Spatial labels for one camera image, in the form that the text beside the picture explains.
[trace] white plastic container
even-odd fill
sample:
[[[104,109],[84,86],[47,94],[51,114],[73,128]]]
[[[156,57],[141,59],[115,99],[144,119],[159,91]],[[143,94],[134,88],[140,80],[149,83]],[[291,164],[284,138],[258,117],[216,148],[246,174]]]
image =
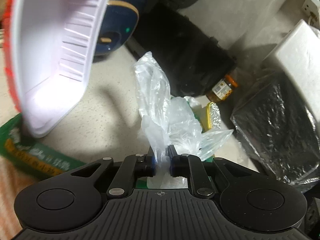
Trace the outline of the white plastic container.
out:
[[[14,85],[31,134],[40,138],[79,102],[109,0],[14,0]]]

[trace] power strip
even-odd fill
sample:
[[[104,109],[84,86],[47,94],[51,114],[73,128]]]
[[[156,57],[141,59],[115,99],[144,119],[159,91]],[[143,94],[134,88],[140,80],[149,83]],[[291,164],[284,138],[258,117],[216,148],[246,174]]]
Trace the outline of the power strip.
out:
[[[305,0],[302,6],[302,10],[307,16],[309,16],[309,25],[313,25],[316,28],[320,28],[320,0]]]

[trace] beige countertop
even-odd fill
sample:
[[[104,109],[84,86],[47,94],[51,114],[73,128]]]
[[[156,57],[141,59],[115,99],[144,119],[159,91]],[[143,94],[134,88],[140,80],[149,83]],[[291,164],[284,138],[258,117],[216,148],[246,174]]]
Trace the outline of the beige countertop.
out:
[[[125,156],[146,153],[137,140],[141,118],[131,68],[135,59],[123,46],[105,60],[93,63],[88,88],[76,107],[41,142],[83,162],[106,156],[122,161]],[[0,125],[17,114],[8,94],[0,49]],[[200,98],[203,106],[205,97]],[[215,154],[248,168],[252,162],[232,136]]]

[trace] clear plastic wrap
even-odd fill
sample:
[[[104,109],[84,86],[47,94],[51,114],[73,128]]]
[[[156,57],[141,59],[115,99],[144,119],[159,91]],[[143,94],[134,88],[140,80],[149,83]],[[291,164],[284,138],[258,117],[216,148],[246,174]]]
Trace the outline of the clear plastic wrap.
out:
[[[239,102],[231,120],[246,153],[276,179],[301,192],[320,180],[315,120],[284,73],[258,80]]]
[[[156,160],[156,175],[147,179],[147,186],[185,188],[186,178],[172,178],[169,174],[168,145],[173,144],[178,154],[196,155],[204,161],[223,145],[233,130],[209,130],[201,134],[202,127],[186,99],[170,99],[168,79],[151,52],[147,52],[133,67],[142,117],[139,135],[141,139],[148,140]]]

